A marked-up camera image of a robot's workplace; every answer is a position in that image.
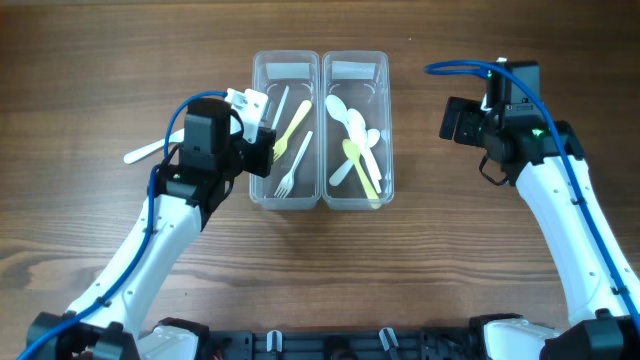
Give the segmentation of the thick white plastic fork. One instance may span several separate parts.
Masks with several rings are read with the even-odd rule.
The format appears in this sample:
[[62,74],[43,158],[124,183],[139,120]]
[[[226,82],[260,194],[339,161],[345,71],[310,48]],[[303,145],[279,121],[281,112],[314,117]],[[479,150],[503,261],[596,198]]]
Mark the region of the thick white plastic fork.
[[[172,133],[169,136],[169,143],[180,143],[184,140],[184,130],[180,129],[174,133]],[[165,140],[161,139],[158,140],[156,142],[153,142],[151,144],[145,145],[143,147],[140,147],[136,150],[133,150],[127,154],[125,154],[123,156],[123,162],[125,164],[133,164],[149,155],[151,155],[152,153],[156,152],[157,150],[163,148],[165,145]]]

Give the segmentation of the yellow plastic fork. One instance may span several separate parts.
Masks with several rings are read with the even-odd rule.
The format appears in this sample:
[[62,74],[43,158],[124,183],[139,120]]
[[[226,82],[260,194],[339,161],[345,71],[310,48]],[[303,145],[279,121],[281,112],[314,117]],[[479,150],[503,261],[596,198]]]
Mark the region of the yellow plastic fork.
[[273,147],[273,150],[274,150],[273,161],[277,161],[284,154],[284,152],[287,149],[288,141],[290,137],[293,135],[294,131],[305,119],[305,117],[307,116],[311,108],[312,108],[312,102],[310,100],[304,100],[301,102],[290,124],[286,128],[284,135],[279,140],[276,141]]

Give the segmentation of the yellow plastic spoon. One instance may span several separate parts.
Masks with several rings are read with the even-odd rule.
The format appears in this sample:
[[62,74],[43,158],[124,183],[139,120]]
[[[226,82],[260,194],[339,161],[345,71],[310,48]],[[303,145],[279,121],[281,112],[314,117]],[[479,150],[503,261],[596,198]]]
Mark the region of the yellow plastic spoon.
[[342,148],[347,159],[353,163],[356,169],[370,207],[372,209],[378,209],[380,207],[379,197],[360,163],[361,152],[359,147],[350,139],[344,139],[342,141]]

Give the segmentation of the thick white plastic spoon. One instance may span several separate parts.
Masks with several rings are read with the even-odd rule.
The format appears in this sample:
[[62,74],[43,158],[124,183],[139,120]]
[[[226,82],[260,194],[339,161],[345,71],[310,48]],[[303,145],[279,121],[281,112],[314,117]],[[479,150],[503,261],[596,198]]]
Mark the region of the thick white plastic spoon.
[[353,162],[351,160],[346,160],[330,177],[329,184],[331,186],[338,186],[342,183],[346,175],[349,173],[351,168],[353,167]]

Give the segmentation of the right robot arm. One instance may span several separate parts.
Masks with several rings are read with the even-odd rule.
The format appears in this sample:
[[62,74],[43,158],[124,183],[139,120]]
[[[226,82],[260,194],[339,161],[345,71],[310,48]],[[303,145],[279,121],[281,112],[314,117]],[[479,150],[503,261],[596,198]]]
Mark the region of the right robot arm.
[[452,97],[440,136],[485,149],[500,163],[544,235],[561,279],[569,328],[521,316],[476,317],[470,355],[480,359],[636,359],[639,279],[623,255],[592,189],[584,150],[565,121],[547,122],[530,100]]

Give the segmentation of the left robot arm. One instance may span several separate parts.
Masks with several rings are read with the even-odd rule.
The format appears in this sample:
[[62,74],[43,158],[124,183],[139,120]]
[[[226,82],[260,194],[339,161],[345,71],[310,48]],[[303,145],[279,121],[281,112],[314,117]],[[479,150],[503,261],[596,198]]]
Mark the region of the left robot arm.
[[143,322],[184,250],[230,195],[241,173],[269,175],[275,131],[262,126],[266,94],[196,94],[177,111],[184,138],[163,148],[139,218],[94,283],[61,315],[40,313],[23,359],[212,359],[208,326],[177,318],[143,335]]

